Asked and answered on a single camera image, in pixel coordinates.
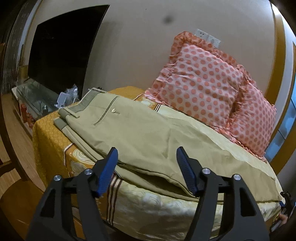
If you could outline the person's right hand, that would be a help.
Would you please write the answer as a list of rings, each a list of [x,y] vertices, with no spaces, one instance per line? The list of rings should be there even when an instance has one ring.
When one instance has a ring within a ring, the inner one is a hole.
[[[280,213],[277,217],[275,222],[278,224],[278,226],[283,226],[284,224],[287,223],[288,216],[285,214]]]

